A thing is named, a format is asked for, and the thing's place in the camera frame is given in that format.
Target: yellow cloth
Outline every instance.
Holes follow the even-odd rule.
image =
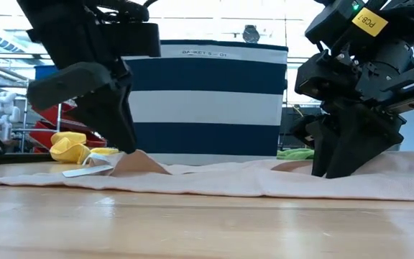
[[[84,144],[87,137],[83,133],[77,132],[58,132],[51,138],[50,155],[56,161],[63,163],[82,164],[83,161],[91,154],[98,153],[100,155],[113,155],[118,153],[117,149],[98,147],[89,150]]]

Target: navy stripe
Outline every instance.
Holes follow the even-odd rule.
[[[147,153],[275,156],[279,126],[135,123]]]
[[[281,50],[287,51],[288,47],[266,45],[266,44],[254,44],[246,42],[225,42],[215,40],[161,40],[161,45],[213,45],[213,46],[224,46],[224,47],[247,47],[257,48],[261,50]]]
[[[128,60],[133,91],[227,91],[253,94],[282,94],[284,64],[216,58],[157,58]],[[36,68],[36,79],[56,71]]]

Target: white tag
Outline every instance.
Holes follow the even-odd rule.
[[[91,153],[85,160],[84,160],[84,162],[83,162],[83,165],[87,165],[87,164],[89,164],[89,162],[91,161],[91,160],[100,160],[100,161],[103,161],[104,163],[109,163],[109,161],[108,161],[108,158],[106,158],[106,156],[105,155],[99,155],[99,154],[96,154],[96,153]]]
[[[205,50],[182,50],[181,54],[212,57],[212,58],[228,58],[229,57],[229,55],[226,53],[221,53],[221,52],[216,52],[216,51],[205,51]]]
[[[111,165],[99,165],[91,168],[81,168],[75,170],[64,171],[62,174],[65,177],[91,176],[103,171],[111,170],[114,167]]]

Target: white stripe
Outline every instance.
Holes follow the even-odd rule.
[[[220,91],[133,91],[134,122],[280,125],[282,95]]]
[[[243,163],[254,160],[277,159],[275,156],[258,155],[204,155],[204,154],[148,154],[165,165],[211,165],[215,163]]]
[[[246,60],[274,64],[287,64],[285,50],[268,50],[251,47],[227,47],[216,45],[161,45],[161,58],[219,58]],[[149,57],[123,57],[124,60]]]

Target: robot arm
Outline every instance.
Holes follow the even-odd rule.
[[[20,109],[15,106],[14,100],[17,97],[16,93],[3,91],[0,93],[0,113],[3,117],[0,118],[0,126],[4,123],[19,122]]]
[[[160,56],[147,7],[127,0],[18,0],[59,72],[32,82],[30,103],[47,109],[73,99],[70,115],[126,153],[135,151],[128,95],[132,73],[121,56]],[[99,7],[116,10],[103,13]]]
[[[337,178],[403,141],[400,114],[414,110],[414,0],[318,2],[325,9],[305,35],[330,53],[299,67],[295,91],[327,114],[292,132],[315,149],[313,175]]]

